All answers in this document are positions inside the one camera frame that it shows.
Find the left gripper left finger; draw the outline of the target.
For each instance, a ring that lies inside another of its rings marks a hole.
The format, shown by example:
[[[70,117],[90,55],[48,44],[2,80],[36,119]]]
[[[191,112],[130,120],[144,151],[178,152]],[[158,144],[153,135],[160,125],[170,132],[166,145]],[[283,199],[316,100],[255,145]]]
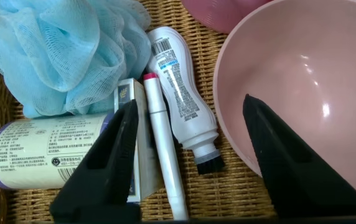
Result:
[[[138,222],[128,203],[138,131],[136,100],[120,108],[50,205],[56,222]]]

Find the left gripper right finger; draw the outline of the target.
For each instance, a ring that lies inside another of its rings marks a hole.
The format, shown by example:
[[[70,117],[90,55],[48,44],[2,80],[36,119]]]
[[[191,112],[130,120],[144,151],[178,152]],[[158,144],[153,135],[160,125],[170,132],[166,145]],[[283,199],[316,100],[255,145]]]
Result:
[[[246,95],[243,117],[278,217],[356,215],[356,190],[265,102]]]

